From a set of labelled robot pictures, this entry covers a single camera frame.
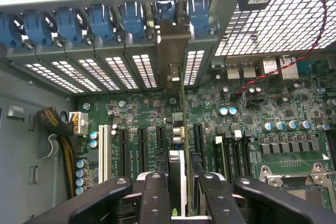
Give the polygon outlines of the white expansion slot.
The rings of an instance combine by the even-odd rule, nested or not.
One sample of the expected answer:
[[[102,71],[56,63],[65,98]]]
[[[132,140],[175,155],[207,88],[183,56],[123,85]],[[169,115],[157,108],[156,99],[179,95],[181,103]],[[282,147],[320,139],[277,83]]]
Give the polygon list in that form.
[[[111,177],[111,126],[99,125],[98,183]]]

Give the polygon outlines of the black RAM slot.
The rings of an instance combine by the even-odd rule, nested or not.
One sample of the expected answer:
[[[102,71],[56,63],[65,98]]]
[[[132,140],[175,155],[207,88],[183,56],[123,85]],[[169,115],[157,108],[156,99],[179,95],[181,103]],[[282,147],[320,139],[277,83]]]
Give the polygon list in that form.
[[[242,138],[241,130],[234,130],[234,161],[235,161],[235,170],[236,176],[242,176],[242,162],[240,158],[240,139]]]
[[[232,133],[230,131],[225,132],[225,147],[226,147],[226,161],[228,170],[228,180],[230,182],[235,178],[235,166],[232,153]]]
[[[215,161],[215,171],[220,173],[227,179],[227,170],[226,162],[224,156],[224,144],[223,137],[216,136],[213,140],[213,152],[214,152],[214,161]]]
[[[244,130],[244,135],[242,138],[242,156],[245,168],[245,175],[252,177],[252,167],[250,162],[250,148],[249,143],[251,141],[252,133],[250,130]]]

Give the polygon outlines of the short black expansion slot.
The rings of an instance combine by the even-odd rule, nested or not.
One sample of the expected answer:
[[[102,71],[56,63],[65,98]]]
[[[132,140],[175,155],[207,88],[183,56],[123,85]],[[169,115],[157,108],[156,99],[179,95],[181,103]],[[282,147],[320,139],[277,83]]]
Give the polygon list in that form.
[[[156,144],[158,150],[166,150],[165,127],[163,126],[156,127]]]

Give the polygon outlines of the open black PC case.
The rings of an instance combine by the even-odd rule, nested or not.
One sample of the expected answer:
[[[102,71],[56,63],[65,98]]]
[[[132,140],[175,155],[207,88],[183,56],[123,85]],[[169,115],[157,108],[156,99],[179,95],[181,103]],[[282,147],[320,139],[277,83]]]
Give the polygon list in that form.
[[[133,38],[123,28],[120,6],[124,2],[142,6],[144,36]],[[92,95],[165,92],[159,76],[157,44],[160,23],[155,15],[158,0],[0,0],[0,13],[14,15],[22,36],[21,48],[10,48],[0,42],[0,224],[25,224],[26,221],[65,203],[82,193],[76,192],[78,138],[69,122],[70,112],[81,112],[79,99]],[[209,8],[209,31],[194,35],[188,18],[188,0],[175,1],[174,25],[186,21],[191,38],[188,51],[204,50],[196,82],[186,89],[195,89],[213,82],[224,73],[211,69],[214,57],[290,55],[293,63],[261,75],[250,81],[230,80],[238,85],[233,98],[240,98],[248,88],[261,82],[274,87],[288,87],[299,78],[299,65],[311,63],[313,74],[336,71],[336,0],[269,0],[263,4],[248,4],[249,0],[212,0]],[[103,41],[89,23],[89,7],[103,4],[113,15],[115,36]],[[76,9],[81,24],[81,43],[72,44],[62,37],[57,27],[57,9]],[[37,10],[51,20],[52,44],[40,46],[30,40],[24,30],[24,12]],[[146,88],[132,59],[148,54],[157,88]],[[128,90],[109,67],[105,58],[121,57],[133,75],[138,89]],[[78,60],[93,59],[119,86],[109,91],[94,78]],[[53,66],[53,61],[67,61],[102,91],[91,92]],[[84,93],[71,93],[26,68],[39,63],[50,69]],[[59,151],[53,157],[38,159],[41,137],[57,134]],[[193,172],[187,175],[187,217],[170,224],[213,224],[204,207],[198,206],[198,184]],[[110,218],[99,224],[138,224],[140,198],[122,199]]]

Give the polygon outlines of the perforated metal slot cover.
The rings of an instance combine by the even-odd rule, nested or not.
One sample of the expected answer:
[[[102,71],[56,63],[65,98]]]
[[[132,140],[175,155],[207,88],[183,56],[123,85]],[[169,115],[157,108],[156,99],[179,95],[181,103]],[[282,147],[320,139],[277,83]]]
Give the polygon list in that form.
[[[157,88],[154,71],[148,54],[133,55],[132,59],[146,88]]]
[[[76,82],[87,88],[89,91],[102,91],[96,84],[94,84],[91,80],[85,77],[67,61],[53,61],[51,62],[51,64],[58,68],[60,71],[62,71],[66,76],[74,79]]]
[[[184,67],[184,85],[192,86],[196,82],[196,78],[201,67],[205,51],[196,50],[188,51],[186,55],[186,65]]]
[[[94,78],[96,78],[105,88],[109,91],[120,90],[119,86],[112,80],[109,74],[101,66],[98,65],[96,60],[93,59],[80,59],[78,63],[84,67]]]
[[[138,85],[121,57],[107,57],[105,61],[128,90],[138,89]]]
[[[77,94],[77,93],[84,93],[82,89],[77,87],[76,85],[70,83],[66,79],[62,78],[58,74],[54,73],[50,69],[42,66],[39,63],[33,63],[33,64],[25,64],[26,68],[30,69],[31,71],[35,72],[36,74],[44,77],[45,79],[53,82],[54,84],[70,91],[71,93]]]

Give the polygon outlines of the green Dell motherboard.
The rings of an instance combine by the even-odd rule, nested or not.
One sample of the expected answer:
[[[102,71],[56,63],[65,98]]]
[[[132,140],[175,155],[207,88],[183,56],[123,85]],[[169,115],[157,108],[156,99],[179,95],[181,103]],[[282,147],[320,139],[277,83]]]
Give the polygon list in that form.
[[[276,174],[309,172],[314,163],[334,172],[336,193],[336,71],[310,72],[311,63],[299,65],[299,78],[288,87],[274,87],[261,82],[233,98],[238,85],[217,76],[213,82],[185,90],[189,158],[195,153],[193,125],[201,124],[204,138],[203,168],[215,172],[213,140],[223,137],[226,170],[225,132],[252,133],[250,162],[252,177],[259,179],[263,165]],[[79,99],[79,109],[88,114],[88,135],[78,138],[76,192],[98,185],[99,125],[111,126],[111,177],[120,173],[119,130],[128,129],[130,145],[130,179],[139,173],[138,128],[148,136],[149,170],[156,171],[157,157],[174,148],[172,114],[180,111],[180,102],[165,92],[92,95]],[[156,127],[165,127],[166,150],[158,150]],[[240,139],[242,176],[245,168]]]

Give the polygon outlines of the white power connector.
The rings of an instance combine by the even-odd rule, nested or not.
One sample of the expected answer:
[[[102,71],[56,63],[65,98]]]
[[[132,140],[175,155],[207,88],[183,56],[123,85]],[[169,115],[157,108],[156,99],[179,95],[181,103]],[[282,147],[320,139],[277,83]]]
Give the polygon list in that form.
[[[76,135],[87,136],[88,135],[88,114],[82,112],[70,112],[69,122],[74,125],[73,133]]]

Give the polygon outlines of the long black expansion slot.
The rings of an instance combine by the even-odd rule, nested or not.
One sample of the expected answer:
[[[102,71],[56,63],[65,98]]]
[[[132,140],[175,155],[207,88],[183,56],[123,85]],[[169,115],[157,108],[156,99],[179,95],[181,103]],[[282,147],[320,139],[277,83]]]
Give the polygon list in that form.
[[[128,129],[119,130],[120,173],[130,177],[130,145]]]
[[[139,158],[139,173],[149,170],[148,158],[148,136],[145,127],[138,128],[138,158]]]
[[[204,138],[203,128],[201,124],[193,125],[194,147],[195,153],[200,154],[202,162],[204,162]]]

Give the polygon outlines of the CPU socket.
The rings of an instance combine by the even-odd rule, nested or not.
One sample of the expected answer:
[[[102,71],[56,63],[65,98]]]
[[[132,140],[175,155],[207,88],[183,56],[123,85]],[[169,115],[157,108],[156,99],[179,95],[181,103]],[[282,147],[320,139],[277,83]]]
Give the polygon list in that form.
[[[336,213],[336,193],[332,175],[334,172],[326,171],[319,162],[314,163],[309,172],[291,174],[276,174],[269,166],[263,165],[259,180]]]

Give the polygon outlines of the opened blue slot clip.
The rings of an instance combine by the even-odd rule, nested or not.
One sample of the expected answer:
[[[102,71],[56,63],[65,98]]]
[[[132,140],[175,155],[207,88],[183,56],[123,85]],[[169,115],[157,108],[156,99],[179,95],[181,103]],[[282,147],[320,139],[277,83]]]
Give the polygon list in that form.
[[[155,2],[155,15],[158,21],[168,19],[173,20],[175,16],[176,5],[173,0],[158,0]]]

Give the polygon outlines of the metal port block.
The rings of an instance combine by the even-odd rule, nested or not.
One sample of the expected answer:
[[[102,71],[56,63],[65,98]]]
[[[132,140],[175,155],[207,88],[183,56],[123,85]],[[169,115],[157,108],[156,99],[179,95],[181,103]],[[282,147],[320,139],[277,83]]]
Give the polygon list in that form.
[[[279,69],[284,65],[293,63],[295,57],[290,55],[276,57],[243,56],[214,57],[211,60],[211,69],[224,73],[224,79],[250,81],[258,76]]]

